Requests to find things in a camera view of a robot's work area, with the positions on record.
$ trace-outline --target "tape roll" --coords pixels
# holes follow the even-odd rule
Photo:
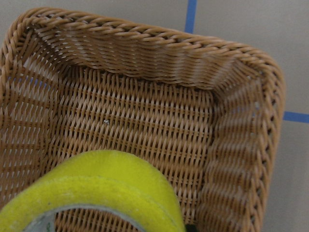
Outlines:
[[[68,159],[19,193],[0,211],[0,232],[35,231],[44,220],[53,226],[48,219],[70,208],[112,212],[144,232],[185,231],[177,197],[155,167],[98,150]]]

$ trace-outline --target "wicker weave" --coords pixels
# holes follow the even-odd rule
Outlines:
[[[61,9],[32,9],[0,51],[0,208],[63,160],[108,148],[157,167],[201,232],[259,232],[285,85],[240,43]],[[58,232],[137,231],[96,210]]]

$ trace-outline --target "basket bottom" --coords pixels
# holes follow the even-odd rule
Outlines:
[[[186,224],[197,224],[205,161],[212,143],[209,90],[126,77],[82,66],[59,81],[45,172],[83,151],[116,149],[147,160],[174,187]],[[60,212],[58,232],[137,230],[117,216]]]

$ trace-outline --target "blue tape line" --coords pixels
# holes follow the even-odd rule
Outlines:
[[[197,11],[197,0],[188,0],[187,16],[185,19],[185,27],[184,27],[184,31],[187,33],[193,33],[196,11]]]
[[[309,115],[285,111],[284,116],[283,116],[283,120],[291,121],[291,122],[309,123]]]

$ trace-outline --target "yellow tape roll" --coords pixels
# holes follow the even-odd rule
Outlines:
[[[54,168],[0,211],[0,232],[32,231],[38,218],[68,208],[97,208],[145,232],[183,232],[177,197],[148,162],[125,152],[84,152]]]

